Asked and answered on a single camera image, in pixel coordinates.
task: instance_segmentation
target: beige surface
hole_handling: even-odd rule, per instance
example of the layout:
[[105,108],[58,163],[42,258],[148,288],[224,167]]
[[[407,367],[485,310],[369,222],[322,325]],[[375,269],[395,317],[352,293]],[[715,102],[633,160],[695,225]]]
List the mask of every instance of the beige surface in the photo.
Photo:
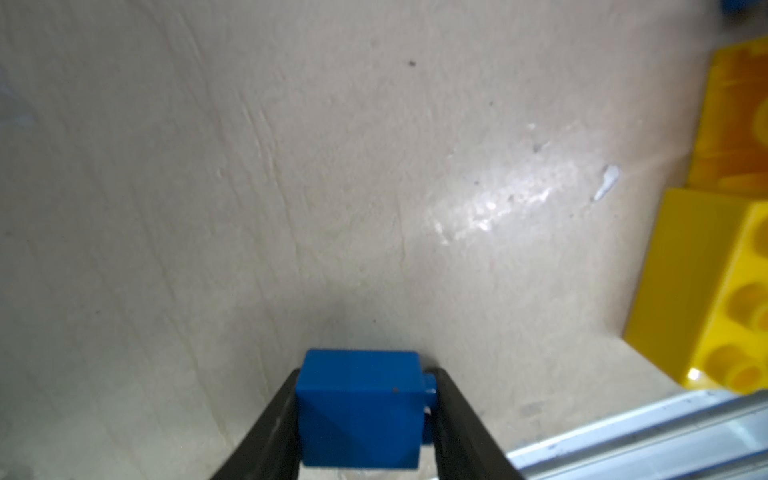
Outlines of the beige surface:
[[0,0],[0,465],[206,478],[311,346],[417,349],[504,448],[676,392],[619,335],[765,32],[716,3]]

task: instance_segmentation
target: blue object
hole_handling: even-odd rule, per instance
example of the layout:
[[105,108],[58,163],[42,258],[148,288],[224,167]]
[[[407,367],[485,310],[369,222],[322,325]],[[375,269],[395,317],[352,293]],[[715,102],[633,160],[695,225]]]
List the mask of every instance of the blue object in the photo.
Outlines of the blue object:
[[724,14],[731,15],[758,3],[760,0],[721,0],[720,7]]
[[436,385],[415,352],[310,350],[296,383],[304,465],[418,468]]

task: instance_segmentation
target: white paint chip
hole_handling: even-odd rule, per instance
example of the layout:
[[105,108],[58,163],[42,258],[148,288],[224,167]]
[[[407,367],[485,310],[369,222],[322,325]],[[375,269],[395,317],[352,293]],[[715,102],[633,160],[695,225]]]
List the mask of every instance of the white paint chip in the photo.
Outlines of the white paint chip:
[[618,165],[608,165],[605,170],[603,170],[603,184],[598,188],[598,191],[594,193],[592,201],[598,202],[602,200],[602,198],[605,197],[605,194],[607,194],[619,181],[620,176],[621,169]]

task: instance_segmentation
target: table surface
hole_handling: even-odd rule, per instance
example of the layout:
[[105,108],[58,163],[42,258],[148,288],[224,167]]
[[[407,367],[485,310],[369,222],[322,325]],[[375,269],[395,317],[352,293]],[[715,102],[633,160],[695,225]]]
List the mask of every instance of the table surface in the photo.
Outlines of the table surface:
[[0,467],[205,479],[311,347],[420,352],[504,449],[678,392],[621,330],[764,13],[1,0]]

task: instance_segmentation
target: yellow block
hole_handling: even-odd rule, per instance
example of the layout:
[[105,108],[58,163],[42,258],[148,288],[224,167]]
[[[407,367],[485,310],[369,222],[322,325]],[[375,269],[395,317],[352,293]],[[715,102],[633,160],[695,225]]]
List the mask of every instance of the yellow block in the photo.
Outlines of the yellow block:
[[768,200],[668,190],[624,339],[686,388],[768,388]]
[[714,55],[688,185],[768,196],[768,38]]

